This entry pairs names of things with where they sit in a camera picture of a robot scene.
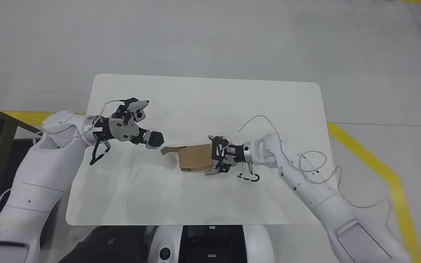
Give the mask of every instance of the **yellow tape line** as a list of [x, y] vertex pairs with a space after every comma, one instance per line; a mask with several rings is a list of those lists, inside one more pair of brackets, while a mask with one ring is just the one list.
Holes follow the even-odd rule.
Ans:
[[421, 262], [421, 250], [416, 238], [415, 227], [410, 216], [410, 210], [403, 191], [401, 180], [382, 161], [355, 141], [343, 129], [333, 123], [328, 123], [329, 134], [360, 158], [368, 167], [375, 171], [389, 186], [391, 201], [405, 248], [412, 257], [412, 262]]
[[41, 123], [53, 115], [54, 112], [29, 112], [29, 111], [3, 111], [5, 114], [12, 116], [32, 126], [41, 126]]
[[421, 4], [421, 0], [397, 0], [398, 2], [416, 3]]

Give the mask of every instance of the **white tabletop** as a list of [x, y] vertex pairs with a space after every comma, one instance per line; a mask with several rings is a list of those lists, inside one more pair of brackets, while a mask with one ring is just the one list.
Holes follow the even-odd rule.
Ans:
[[[288, 145], [326, 154], [324, 175], [332, 170], [317, 84], [100, 74], [87, 113], [99, 114], [107, 101], [130, 97], [151, 101], [138, 125], [162, 132], [166, 146], [209, 143], [208, 135], [242, 144], [273, 132], [255, 120], [237, 134], [248, 119], [264, 114]], [[110, 104], [104, 116], [117, 106]], [[317, 224], [275, 169], [255, 166], [258, 183], [237, 178], [241, 165], [205, 177], [181, 172], [175, 155], [117, 140], [111, 146], [94, 166], [93, 147], [86, 150], [70, 192], [70, 225]]]

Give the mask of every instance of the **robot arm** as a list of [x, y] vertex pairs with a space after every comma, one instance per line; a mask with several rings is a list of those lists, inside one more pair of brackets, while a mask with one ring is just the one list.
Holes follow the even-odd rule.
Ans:
[[410, 262], [399, 242], [363, 218], [318, 171], [310, 175], [310, 181], [287, 163], [289, 160], [297, 164], [300, 153], [284, 145], [282, 149], [277, 135], [266, 135], [243, 145], [231, 145], [224, 137], [210, 139], [216, 166], [207, 175], [227, 172], [233, 161], [278, 169], [283, 181], [323, 225], [340, 262]]
[[[161, 133], [140, 128], [149, 101], [128, 99], [109, 118], [58, 112], [41, 125], [44, 134], [25, 156], [13, 181], [11, 194], [0, 212], [0, 261], [34, 263], [39, 258], [39, 238], [50, 211], [72, 185], [86, 147], [108, 140], [142, 143], [157, 148]], [[93, 156], [91, 164], [104, 154]]]

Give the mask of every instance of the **cardboard box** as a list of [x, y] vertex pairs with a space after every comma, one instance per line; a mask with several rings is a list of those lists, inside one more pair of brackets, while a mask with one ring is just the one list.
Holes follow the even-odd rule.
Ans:
[[162, 155], [166, 153], [178, 153], [178, 163], [181, 171], [198, 172], [207, 171], [213, 168], [212, 147], [210, 144], [164, 147], [161, 149]]

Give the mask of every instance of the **cable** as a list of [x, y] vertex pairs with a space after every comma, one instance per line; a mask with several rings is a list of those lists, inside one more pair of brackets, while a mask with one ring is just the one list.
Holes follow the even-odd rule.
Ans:
[[12, 189], [11, 188], [9, 188], [9, 189], [7, 189], [6, 191], [4, 191], [1, 195], [0, 195], [0, 202], [1, 202], [1, 200], [3, 200], [3, 197], [6, 195], [6, 193], [7, 192], [10, 192]]
[[[84, 133], [81, 133], [80, 135], [77, 135], [77, 136], [74, 136], [74, 137], [64, 137], [64, 136], [57, 136], [57, 137], [61, 137], [61, 138], [65, 138], [65, 139], [74, 139], [74, 138], [79, 138], [79, 137], [81, 137], [81, 136], [83, 136], [83, 135], [87, 134], [88, 132], [90, 132], [90, 131], [91, 131], [91, 130], [95, 127], [96, 123], [99, 121], [99, 119], [100, 119], [100, 118], [101, 118], [101, 116], [103, 115], [103, 112], [104, 112], [105, 108], [107, 107], [107, 105], [108, 105], [109, 103], [114, 103], [114, 102], [117, 102], [117, 101], [122, 102], [122, 100], [120, 100], [120, 99], [116, 99], [116, 100], [113, 100], [113, 101], [108, 101], [108, 102], [106, 102], [106, 103], [104, 104], [103, 109], [102, 109], [102, 110], [101, 110], [101, 112], [99, 113], [99, 115], [97, 115], [97, 116], [96, 116], [96, 119], [95, 119], [95, 121], [92, 123], [92, 126], [91, 126], [89, 129], [87, 129]], [[51, 131], [48, 131], [48, 130], [44, 130], [44, 132], [45, 132], [46, 134], [58, 134], [58, 133], [63, 132], [63, 131], [51, 132]]]
[[384, 202], [388, 202], [389, 203], [389, 206], [388, 206], [388, 208], [387, 208], [387, 214], [386, 214], [386, 221], [385, 221], [385, 227], [386, 227], [386, 229], [387, 229], [387, 231], [392, 235], [392, 237], [394, 237], [396, 240], [398, 240], [399, 242], [401, 242], [402, 243], [402, 241], [401, 241], [401, 239], [398, 237], [398, 236], [396, 236], [395, 234], [394, 234], [394, 232], [390, 229], [390, 227], [389, 227], [389, 219], [390, 219], [390, 214], [391, 214], [391, 208], [392, 208], [392, 202], [391, 202], [391, 200], [390, 200], [390, 197], [386, 197], [386, 198], [383, 198], [383, 199], [381, 199], [381, 200], [378, 200], [378, 201], [376, 201], [376, 202], [374, 202], [373, 204], [369, 204], [369, 205], [367, 205], [367, 206], [360, 206], [360, 205], [356, 205], [356, 204], [353, 204], [345, 195], [343, 195], [343, 193], [342, 193], [342, 191], [341, 191], [341, 188], [340, 188], [340, 185], [341, 185], [341, 180], [342, 180], [342, 167], [341, 166], [336, 166], [336, 168], [335, 168], [335, 170], [339, 170], [339, 176], [338, 176], [338, 179], [337, 179], [337, 192], [342, 196], [342, 198], [344, 198], [351, 206], [353, 206], [353, 207], [355, 207], [355, 208], [359, 208], [359, 209], [367, 209], [367, 208], [372, 208], [372, 207], [375, 207], [375, 206], [377, 206], [378, 204], [381, 204], [381, 203], [384, 203]]
[[[99, 115], [97, 115], [96, 116], [96, 119], [95, 119], [95, 121], [92, 123], [92, 126], [89, 128], [89, 129], [87, 129], [84, 133], [81, 133], [80, 135], [77, 135], [77, 136], [74, 136], [74, 137], [65, 137], [65, 136], [59, 136], [59, 135], [56, 135], [57, 137], [60, 137], [60, 138], [64, 138], [64, 139], [75, 139], [75, 138], [79, 138], [79, 137], [81, 137], [81, 136], [83, 136], [83, 135], [85, 135], [85, 134], [87, 134], [88, 132], [90, 132], [94, 127], [95, 127], [95, 125], [96, 125], [96, 123], [99, 121], [99, 119], [102, 117], [102, 115], [103, 115], [103, 113], [104, 113], [104, 110], [105, 110], [105, 108], [107, 107], [107, 105], [109, 104], [109, 103], [114, 103], [114, 102], [117, 102], [117, 101], [120, 101], [120, 102], [122, 102], [122, 100], [120, 100], [120, 99], [116, 99], [116, 100], [113, 100], [113, 101], [108, 101], [108, 102], [106, 102], [105, 104], [104, 104], [104, 107], [103, 107], [103, 109], [101, 110], [101, 112], [99, 113]], [[64, 129], [63, 131], [57, 131], [57, 132], [51, 132], [51, 131], [48, 131], [48, 130], [43, 130], [43, 131], [39, 131], [39, 132], [37, 132], [37, 133], [35, 133], [34, 134], [34, 136], [33, 136], [33, 138], [32, 138], [32, 143], [35, 145], [36, 144], [36, 139], [35, 139], [35, 136], [36, 135], [38, 135], [39, 133], [41, 133], [41, 132], [44, 132], [44, 133], [46, 133], [46, 134], [58, 134], [58, 133], [61, 133], [61, 132], [64, 132], [65, 130], [67, 130], [67, 129], [70, 129], [71, 128], [71, 126], [70, 127], [67, 127], [66, 129]]]
[[[287, 163], [292, 167], [292, 168], [294, 168], [294, 169], [296, 169], [296, 170], [298, 170], [298, 171], [300, 171], [301, 172], [301, 174], [304, 176], [304, 179], [306, 180], [306, 181], [308, 181], [308, 182], [310, 182], [310, 183], [315, 183], [315, 184], [321, 184], [321, 183], [326, 183], [329, 179], [331, 179], [334, 175], [335, 175], [335, 173], [337, 172], [337, 171], [339, 171], [339, 177], [338, 177], [338, 181], [337, 181], [337, 191], [338, 191], [338, 193], [342, 196], [342, 198], [344, 198], [351, 206], [353, 206], [353, 207], [355, 207], [355, 208], [359, 208], [359, 209], [366, 209], [366, 208], [372, 208], [372, 207], [374, 207], [374, 206], [377, 206], [378, 204], [381, 204], [381, 203], [383, 203], [383, 202], [388, 202], [389, 203], [389, 208], [388, 208], [388, 210], [387, 210], [387, 216], [386, 216], [386, 221], [385, 221], [385, 226], [386, 226], [386, 229], [388, 230], [388, 232], [394, 237], [394, 238], [396, 238], [396, 240], [399, 240], [400, 242], [402, 242], [401, 241], [401, 239], [400, 238], [398, 238], [391, 230], [390, 230], [390, 228], [389, 228], [389, 217], [390, 217], [390, 214], [391, 214], [391, 201], [390, 201], [390, 198], [389, 197], [387, 197], [387, 198], [384, 198], [384, 199], [381, 199], [381, 200], [379, 200], [379, 201], [376, 201], [375, 203], [373, 203], [373, 204], [370, 204], [370, 205], [367, 205], [367, 206], [359, 206], [359, 205], [356, 205], [356, 204], [353, 204], [350, 200], [348, 200], [348, 198], [347, 197], [345, 197], [345, 195], [343, 195], [343, 193], [341, 192], [341, 189], [340, 189], [340, 184], [341, 184], [341, 180], [342, 180], [342, 167], [341, 166], [336, 166], [335, 167], [335, 169], [332, 171], [332, 173], [330, 174], [330, 176], [328, 177], [328, 178], [326, 178], [326, 179], [324, 179], [323, 181], [312, 181], [311, 179], [309, 179], [310, 177], [308, 177], [308, 176], [306, 176], [305, 175], [305, 172], [318, 172], [318, 170], [321, 168], [321, 167], [323, 167], [325, 164], [326, 164], [326, 162], [328, 161], [328, 157], [323, 153], [323, 152], [321, 152], [321, 151], [314, 151], [314, 150], [310, 150], [310, 151], [306, 151], [306, 152], [304, 152], [304, 153], [302, 153], [302, 154], [300, 154], [300, 157], [299, 157], [299, 161], [298, 161], [298, 166], [299, 167], [295, 167], [294, 165], [293, 165], [293, 161], [290, 161], [289, 159], [288, 159], [288, 157], [286, 156], [286, 154], [284, 153], [284, 150], [282, 149], [282, 140], [281, 140], [281, 137], [280, 137], [280, 135], [279, 135], [279, 133], [278, 133], [278, 131], [277, 131], [277, 129], [275, 128], [275, 126], [273, 125], [273, 123], [269, 120], [269, 118], [268, 117], [266, 117], [265, 115], [256, 115], [256, 116], [254, 116], [254, 117], [252, 117], [250, 120], [248, 120], [246, 123], [244, 123], [244, 125], [238, 130], [238, 132], [237, 133], [240, 133], [243, 129], [244, 129], [244, 127], [248, 124], [248, 123], [250, 123], [252, 120], [254, 120], [254, 119], [256, 119], [256, 118], [264, 118], [265, 120], [267, 120], [268, 122], [269, 122], [269, 124], [272, 126], [272, 128], [274, 129], [274, 131], [275, 131], [275, 134], [276, 134], [276, 136], [278, 137], [278, 140], [279, 140], [279, 143], [280, 143], [280, 149], [281, 149], [281, 152], [282, 152], [282, 155], [285, 157], [285, 159], [287, 160]], [[322, 155], [323, 157], [324, 157], [324, 162], [319, 166], [319, 167], [317, 167], [317, 168], [315, 168], [315, 169], [311, 169], [311, 170], [304, 170], [303, 169], [303, 167], [302, 167], [302, 165], [301, 165], [301, 161], [302, 161], [302, 159], [303, 158], [305, 158], [305, 159], [307, 159], [306, 157], [305, 157], [305, 155], [307, 154], [307, 153], [318, 153], [318, 154], [320, 154], [320, 155]]]

